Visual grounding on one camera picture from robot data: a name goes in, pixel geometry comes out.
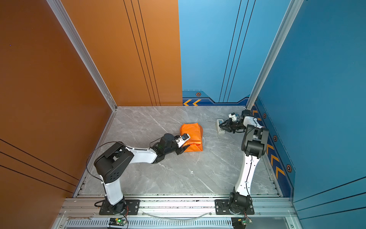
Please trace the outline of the white tape dispenser blue roll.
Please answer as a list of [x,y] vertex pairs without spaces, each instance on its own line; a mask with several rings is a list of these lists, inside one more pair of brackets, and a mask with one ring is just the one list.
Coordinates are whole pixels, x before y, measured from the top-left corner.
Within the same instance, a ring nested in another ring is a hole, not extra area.
[[224,129],[222,129],[220,126],[223,122],[224,122],[223,119],[216,120],[216,130],[219,135],[224,135],[226,133],[226,131]]

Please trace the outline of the yellow wrapping paper sheet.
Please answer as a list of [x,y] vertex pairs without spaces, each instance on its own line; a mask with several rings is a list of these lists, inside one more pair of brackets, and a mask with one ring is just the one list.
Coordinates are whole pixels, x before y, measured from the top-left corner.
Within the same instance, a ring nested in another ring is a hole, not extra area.
[[189,145],[185,152],[203,151],[203,128],[198,123],[183,124],[180,128],[180,134],[188,134],[190,139],[184,144]]

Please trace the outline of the left green circuit board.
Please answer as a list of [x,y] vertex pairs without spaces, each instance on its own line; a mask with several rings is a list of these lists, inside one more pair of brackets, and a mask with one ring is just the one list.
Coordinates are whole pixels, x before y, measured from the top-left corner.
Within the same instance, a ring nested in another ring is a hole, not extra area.
[[125,218],[110,218],[108,222],[110,229],[127,229],[128,221]]

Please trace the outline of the aluminium corner post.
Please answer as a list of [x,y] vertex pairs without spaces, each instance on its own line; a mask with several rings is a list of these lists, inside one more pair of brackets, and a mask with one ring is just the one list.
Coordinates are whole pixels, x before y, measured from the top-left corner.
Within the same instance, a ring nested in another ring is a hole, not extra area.
[[270,73],[270,70],[283,46],[284,41],[286,40],[286,37],[296,19],[296,16],[303,4],[304,0],[291,0],[289,3],[289,6],[287,8],[287,11],[284,15],[283,20],[281,21],[281,24],[278,28],[278,31],[276,33],[276,36],[273,40],[273,43],[271,45],[271,48],[268,52],[268,55],[265,59],[265,62],[262,66],[262,69],[258,75],[258,78],[254,84],[254,87],[251,91],[251,94],[249,96],[249,99],[246,104],[246,109],[251,110],[256,99],[259,96],[259,93]]
[[84,63],[86,69],[90,73],[97,87],[99,88],[101,94],[105,98],[107,104],[112,111],[117,110],[117,104],[112,97],[105,81],[103,80],[97,66],[95,65],[91,55],[89,54],[83,40],[81,39],[79,33],[77,32],[71,18],[69,17],[63,3],[59,0],[47,0],[52,12],[56,16],[58,22],[65,31],[67,37]]

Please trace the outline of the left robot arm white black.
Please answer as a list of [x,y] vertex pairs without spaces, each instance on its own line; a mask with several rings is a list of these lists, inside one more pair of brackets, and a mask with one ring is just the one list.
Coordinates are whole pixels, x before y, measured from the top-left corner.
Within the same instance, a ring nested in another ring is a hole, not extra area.
[[160,139],[160,142],[152,147],[142,149],[126,146],[122,142],[114,143],[94,161],[108,203],[116,206],[124,201],[120,177],[130,164],[157,164],[164,160],[167,154],[175,152],[180,155],[190,147],[186,142],[187,140],[181,137],[171,141]]

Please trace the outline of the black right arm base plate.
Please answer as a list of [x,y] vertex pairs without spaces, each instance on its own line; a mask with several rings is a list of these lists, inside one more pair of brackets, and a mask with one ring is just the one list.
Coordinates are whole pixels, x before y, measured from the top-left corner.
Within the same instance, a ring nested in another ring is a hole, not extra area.
[[216,199],[214,201],[217,215],[254,215],[254,207],[251,200],[243,203],[230,203],[228,199]]

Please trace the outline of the aluminium front rail frame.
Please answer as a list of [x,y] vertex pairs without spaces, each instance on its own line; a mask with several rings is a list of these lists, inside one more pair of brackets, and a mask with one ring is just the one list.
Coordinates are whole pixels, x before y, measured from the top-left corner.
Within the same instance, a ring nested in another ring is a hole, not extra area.
[[128,195],[139,199],[135,216],[99,215],[99,196],[67,198],[52,225],[53,229],[110,229],[110,218],[125,218],[128,229],[233,229],[231,218],[248,218],[246,229],[301,229],[288,198],[253,196],[254,215],[217,215],[214,201],[227,195]]

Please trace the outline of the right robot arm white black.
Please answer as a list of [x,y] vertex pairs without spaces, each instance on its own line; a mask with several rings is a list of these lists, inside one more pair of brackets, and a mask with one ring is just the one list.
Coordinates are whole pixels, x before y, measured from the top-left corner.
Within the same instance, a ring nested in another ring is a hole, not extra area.
[[269,130],[259,123],[259,118],[250,110],[242,114],[229,114],[227,120],[216,120],[217,132],[243,133],[241,150],[244,153],[239,179],[230,193],[228,209],[231,214],[254,214],[251,197],[252,181],[255,169],[262,156],[266,153]]

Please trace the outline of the right green circuit board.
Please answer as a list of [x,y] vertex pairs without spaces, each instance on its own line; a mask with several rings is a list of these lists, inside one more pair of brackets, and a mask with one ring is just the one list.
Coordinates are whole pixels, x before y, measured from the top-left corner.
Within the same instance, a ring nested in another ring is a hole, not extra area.
[[231,218],[233,229],[245,229],[246,226],[252,223],[248,218]]

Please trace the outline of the green circuit board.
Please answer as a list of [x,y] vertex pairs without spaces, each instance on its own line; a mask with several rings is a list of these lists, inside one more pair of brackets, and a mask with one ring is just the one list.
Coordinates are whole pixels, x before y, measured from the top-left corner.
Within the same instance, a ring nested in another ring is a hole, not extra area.
[[233,229],[245,229],[246,226],[252,223],[248,218],[231,218]]
[[108,222],[110,229],[127,229],[128,221],[125,218],[110,218]]

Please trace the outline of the left aluminium corner post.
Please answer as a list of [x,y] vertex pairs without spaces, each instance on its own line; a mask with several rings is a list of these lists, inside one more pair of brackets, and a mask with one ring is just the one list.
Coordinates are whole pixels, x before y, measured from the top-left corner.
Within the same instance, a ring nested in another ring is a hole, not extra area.
[[117,110],[117,104],[112,97],[105,81],[103,80],[97,66],[95,65],[91,55],[89,54],[83,40],[81,39],[79,33],[77,32],[71,18],[69,17],[63,3],[59,0],[47,0],[52,12],[56,16],[58,22],[65,31],[67,37],[84,63],[86,69],[90,73],[97,87],[99,88],[101,94],[105,98],[107,104],[112,111]]

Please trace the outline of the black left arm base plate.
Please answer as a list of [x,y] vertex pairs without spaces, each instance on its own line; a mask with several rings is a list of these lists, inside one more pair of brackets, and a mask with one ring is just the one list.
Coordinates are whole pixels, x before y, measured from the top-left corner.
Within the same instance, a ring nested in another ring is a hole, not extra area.
[[139,207],[139,199],[122,199],[115,205],[110,204],[108,200],[103,200],[99,215],[135,216],[138,214]]

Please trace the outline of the right aluminium corner post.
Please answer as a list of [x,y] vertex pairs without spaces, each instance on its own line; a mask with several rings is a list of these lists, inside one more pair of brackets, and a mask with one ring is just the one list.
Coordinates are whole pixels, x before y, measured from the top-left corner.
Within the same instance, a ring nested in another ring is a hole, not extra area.
[[262,66],[262,69],[258,75],[258,78],[254,84],[254,87],[251,91],[251,94],[249,96],[249,99],[246,104],[246,109],[251,110],[256,99],[259,96],[259,93],[270,73],[270,70],[283,46],[284,41],[286,40],[286,37],[296,19],[296,16],[303,4],[304,0],[291,0],[289,3],[289,6],[287,8],[287,11],[284,15],[283,20],[281,21],[281,24],[278,28],[278,31],[276,33],[276,36],[273,40],[273,43],[271,45],[271,48],[268,52],[268,55],[265,59],[265,62]]

